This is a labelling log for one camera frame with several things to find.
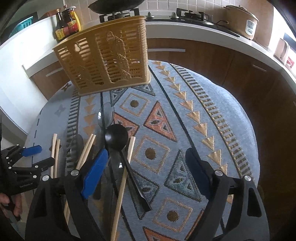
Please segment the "wooden chopstick pair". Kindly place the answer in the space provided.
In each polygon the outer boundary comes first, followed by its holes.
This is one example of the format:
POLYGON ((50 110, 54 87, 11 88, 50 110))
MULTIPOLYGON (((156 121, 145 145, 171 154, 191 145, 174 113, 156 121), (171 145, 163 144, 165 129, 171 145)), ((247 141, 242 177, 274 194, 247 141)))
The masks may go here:
POLYGON ((79 161, 78 161, 78 164, 76 166, 76 169, 77 170, 80 170, 80 168, 84 165, 84 163, 86 162, 87 158, 88 158, 88 155, 90 153, 90 150, 91 150, 91 147, 94 143, 94 140, 96 138, 96 135, 94 135, 93 133, 91 134, 91 136, 89 137, 83 151, 82 151, 82 154, 79 158, 79 161))
MULTIPOLYGON (((96 135, 94 135, 93 133, 90 135, 83 151, 82 151, 82 154, 79 158, 79 161, 78 161, 78 164, 76 166, 76 169, 77 170, 80 170, 80 168, 84 165, 84 163, 86 162, 87 158, 88 158, 88 155, 90 153, 90 150, 91 150, 91 147, 95 141, 95 138, 96 138, 96 135)), ((68 205, 68 201, 66 200, 66 203, 65 203, 65 207, 64 207, 64 216, 65 216, 65 220, 67 222, 67 224, 69 223, 69 218, 70 218, 70 208, 69 208, 69 205, 68 205)))

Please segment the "black plastic spoon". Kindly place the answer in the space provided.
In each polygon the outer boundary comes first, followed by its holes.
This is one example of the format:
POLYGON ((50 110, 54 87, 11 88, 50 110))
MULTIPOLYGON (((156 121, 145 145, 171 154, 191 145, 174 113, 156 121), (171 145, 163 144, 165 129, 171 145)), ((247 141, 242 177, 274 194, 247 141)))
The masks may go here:
POLYGON ((128 142, 128 131, 123 125, 112 124, 106 129, 104 137, 107 146, 119 152, 120 157, 122 158, 123 166, 127 169, 128 175, 130 177, 130 180, 132 181, 132 185, 137 193, 137 196, 143 209, 146 212, 151 211, 152 207, 147 201, 136 177, 134 176, 130 163, 127 160, 127 155, 124 155, 122 152, 123 148, 126 146, 128 142))

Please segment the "clear dark spoon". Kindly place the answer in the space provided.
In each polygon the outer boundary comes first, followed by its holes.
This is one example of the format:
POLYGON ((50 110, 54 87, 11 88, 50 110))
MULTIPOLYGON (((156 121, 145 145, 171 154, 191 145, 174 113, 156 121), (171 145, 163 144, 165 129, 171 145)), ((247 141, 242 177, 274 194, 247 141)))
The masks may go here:
POLYGON ((71 162, 77 163, 84 148, 83 138, 80 134, 74 136, 73 144, 70 148, 71 162))

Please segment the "white kitchen counter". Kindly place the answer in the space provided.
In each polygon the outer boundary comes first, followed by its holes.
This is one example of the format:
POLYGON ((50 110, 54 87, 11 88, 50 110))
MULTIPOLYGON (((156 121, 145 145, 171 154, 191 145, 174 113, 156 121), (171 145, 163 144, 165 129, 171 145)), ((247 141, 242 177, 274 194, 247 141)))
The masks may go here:
MULTIPOLYGON (((52 52, 57 41, 54 38, 56 17, 50 16, 26 27, 1 45, 1 79, 12 75, 10 67, 16 64, 20 70, 27 70, 52 52)), ((295 77, 272 53, 244 37, 198 25, 176 22, 147 22, 149 39, 183 39, 210 43, 246 54, 280 72, 295 89, 295 77)))

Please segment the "patterned blue table cloth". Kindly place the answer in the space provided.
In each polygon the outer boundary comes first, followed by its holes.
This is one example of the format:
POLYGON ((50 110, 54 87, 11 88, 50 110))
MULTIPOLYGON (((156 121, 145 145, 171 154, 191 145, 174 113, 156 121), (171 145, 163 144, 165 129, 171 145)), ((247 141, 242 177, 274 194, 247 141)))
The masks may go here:
POLYGON ((132 185, 122 201, 116 240, 187 240, 207 205, 185 162, 195 148, 213 169, 239 178, 259 180, 260 164, 253 126, 240 103, 202 75, 160 61, 150 61, 151 82, 139 87, 79 96, 65 84, 40 111, 26 145, 42 152, 24 158, 31 166, 51 154, 53 134, 61 140, 58 174, 68 174, 73 137, 102 148, 97 115, 102 105, 114 106, 113 123, 135 137, 131 166, 152 207, 144 211, 132 185))

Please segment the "dark soy sauce bottle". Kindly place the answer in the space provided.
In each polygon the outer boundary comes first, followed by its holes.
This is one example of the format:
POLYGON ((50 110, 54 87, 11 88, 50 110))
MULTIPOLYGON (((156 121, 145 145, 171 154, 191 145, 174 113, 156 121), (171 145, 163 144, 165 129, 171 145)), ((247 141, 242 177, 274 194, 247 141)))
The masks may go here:
POLYGON ((68 29, 68 25, 65 23, 65 21, 62 18, 62 15, 60 13, 60 9, 56 9, 56 29, 55 29, 55 34, 57 37, 57 41, 61 42, 65 38, 67 38, 70 33, 68 29))

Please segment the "tan plastic utensil basket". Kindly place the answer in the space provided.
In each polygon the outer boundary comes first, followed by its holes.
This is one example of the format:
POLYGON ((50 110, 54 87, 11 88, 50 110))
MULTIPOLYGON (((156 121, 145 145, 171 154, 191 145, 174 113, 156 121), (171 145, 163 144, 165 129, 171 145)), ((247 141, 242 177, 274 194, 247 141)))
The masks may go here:
POLYGON ((82 30, 53 48, 80 96, 151 81, 145 16, 129 16, 82 30))

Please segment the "teal plastic crate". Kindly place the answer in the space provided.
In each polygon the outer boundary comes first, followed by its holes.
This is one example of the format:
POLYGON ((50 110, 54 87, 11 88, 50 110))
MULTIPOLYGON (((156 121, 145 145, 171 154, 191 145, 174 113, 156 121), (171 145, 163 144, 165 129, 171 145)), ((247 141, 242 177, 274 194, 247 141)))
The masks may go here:
POLYGON ((26 27, 29 27, 32 23, 33 23, 33 16, 30 16, 26 19, 24 19, 23 21, 19 22, 14 29, 12 30, 12 32, 10 33, 9 37, 12 37, 13 35, 15 35, 16 33, 20 32, 21 30, 23 30, 26 27))

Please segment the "red label sauce bottle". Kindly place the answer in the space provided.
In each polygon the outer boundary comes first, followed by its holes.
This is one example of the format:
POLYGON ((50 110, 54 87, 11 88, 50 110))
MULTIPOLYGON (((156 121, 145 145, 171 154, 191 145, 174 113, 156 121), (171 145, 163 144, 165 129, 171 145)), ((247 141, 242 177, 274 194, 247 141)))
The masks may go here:
POLYGON ((81 31, 81 23, 75 12, 75 6, 64 5, 64 10, 62 11, 62 17, 67 24, 69 34, 73 35, 81 31))

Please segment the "white box with red print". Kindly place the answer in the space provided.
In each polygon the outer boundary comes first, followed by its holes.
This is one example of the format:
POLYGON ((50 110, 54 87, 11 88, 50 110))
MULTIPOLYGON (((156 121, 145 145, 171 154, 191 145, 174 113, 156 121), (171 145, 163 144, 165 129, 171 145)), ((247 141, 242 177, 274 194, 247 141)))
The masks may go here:
POLYGON ((295 61, 290 57, 291 48, 288 42, 282 38, 279 39, 274 52, 274 57, 280 61, 290 72, 295 65, 295 61))

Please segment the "black wok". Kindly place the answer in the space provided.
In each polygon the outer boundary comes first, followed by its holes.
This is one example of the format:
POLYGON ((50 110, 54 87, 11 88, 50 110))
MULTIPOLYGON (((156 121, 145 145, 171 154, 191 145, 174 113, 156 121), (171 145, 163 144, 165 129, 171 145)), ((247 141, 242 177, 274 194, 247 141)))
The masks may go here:
POLYGON ((143 2, 144 0, 97 0, 88 8, 98 14, 111 14, 134 9, 143 2))

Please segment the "beige rice cooker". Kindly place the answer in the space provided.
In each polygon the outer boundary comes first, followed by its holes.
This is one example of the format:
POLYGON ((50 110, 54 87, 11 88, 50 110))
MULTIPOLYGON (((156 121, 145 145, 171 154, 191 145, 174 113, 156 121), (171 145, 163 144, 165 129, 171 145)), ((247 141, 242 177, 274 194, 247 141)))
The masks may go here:
POLYGON ((223 8, 225 10, 222 19, 216 25, 253 40, 259 19, 242 6, 227 5, 223 8))

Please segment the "black gas stove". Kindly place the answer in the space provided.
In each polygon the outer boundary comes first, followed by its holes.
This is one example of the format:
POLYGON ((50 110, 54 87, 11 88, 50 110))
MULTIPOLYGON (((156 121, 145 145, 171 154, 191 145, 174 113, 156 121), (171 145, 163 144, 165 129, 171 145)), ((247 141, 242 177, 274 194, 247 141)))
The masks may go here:
MULTIPOLYGON (((130 17, 130 16, 139 16, 140 12, 138 8, 133 8, 125 11, 118 11, 110 14, 100 14, 99 21, 100 23, 105 23, 107 21, 112 21, 120 18, 130 17)), ((144 16, 147 22, 175 22, 175 23, 184 23, 203 26, 218 30, 227 34, 230 34, 234 37, 240 37, 239 34, 234 33, 229 30, 227 27, 219 25, 212 22, 212 15, 208 15, 202 11, 194 13, 191 10, 176 8, 176 11, 173 11, 168 15, 152 15, 149 11, 147 15, 144 16)))

